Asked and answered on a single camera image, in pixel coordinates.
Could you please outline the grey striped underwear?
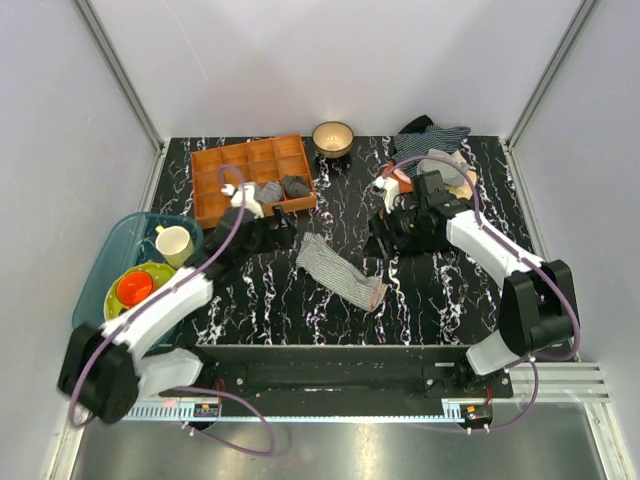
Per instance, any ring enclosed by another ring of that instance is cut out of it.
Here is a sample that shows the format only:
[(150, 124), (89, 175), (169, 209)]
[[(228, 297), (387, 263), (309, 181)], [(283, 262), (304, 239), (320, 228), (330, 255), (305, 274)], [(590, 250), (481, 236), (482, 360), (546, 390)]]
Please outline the grey striped underwear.
[(320, 234), (304, 233), (296, 266), (332, 293), (366, 312), (378, 308), (388, 288), (381, 276), (367, 277), (338, 255)]

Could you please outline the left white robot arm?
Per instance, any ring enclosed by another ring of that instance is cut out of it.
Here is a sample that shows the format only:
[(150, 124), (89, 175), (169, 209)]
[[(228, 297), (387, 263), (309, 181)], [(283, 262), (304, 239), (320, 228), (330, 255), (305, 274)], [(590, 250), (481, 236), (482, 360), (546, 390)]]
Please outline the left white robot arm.
[(196, 396), (215, 386), (216, 372), (194, 348), (154, 346), (184, 317), (210, 302), (217, 288), (255, 254), (292, 247), (297, 233), (281, 207), (259, 217), (231, 207), (171, 279), (117, 319), (82, 324), (70, 336), (58, 390), (106, 424), (123, 419), (141, 397), (185, 387)]

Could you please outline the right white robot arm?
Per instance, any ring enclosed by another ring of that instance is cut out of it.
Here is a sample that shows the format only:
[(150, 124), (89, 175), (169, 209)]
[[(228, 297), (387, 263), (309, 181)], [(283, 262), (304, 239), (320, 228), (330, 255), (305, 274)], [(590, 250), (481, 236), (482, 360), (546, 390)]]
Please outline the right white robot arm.
[(369, 226), (383, 256), (455, 248), (500, 289), (496, 331), (469, 347), (465, 365), (454, 371), (460, 393), (476, 396), (488, 387), (490, 374), (577, 338), (575, 292), (565, 262), (546, 262), (508, 239), (468, 200), (450, 193), (437, 171), (416, 176), (409, 192), (389, 173), (373, 185), (383, 207)]

